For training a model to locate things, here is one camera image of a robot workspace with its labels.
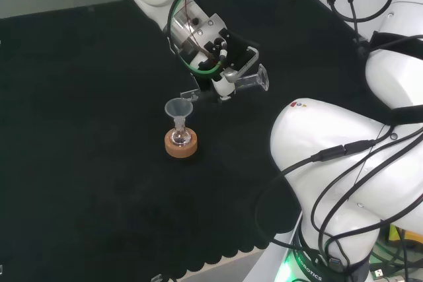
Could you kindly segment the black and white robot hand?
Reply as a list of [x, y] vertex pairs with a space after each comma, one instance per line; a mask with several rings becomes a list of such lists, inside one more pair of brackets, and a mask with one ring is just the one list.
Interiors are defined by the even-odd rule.
[[211, 79], [199, 76], [193, 78], [198, 86], [189, 95], [193, 102], [225, 102], [235, 94], [235, 84], [230, 83], [220, 73]]

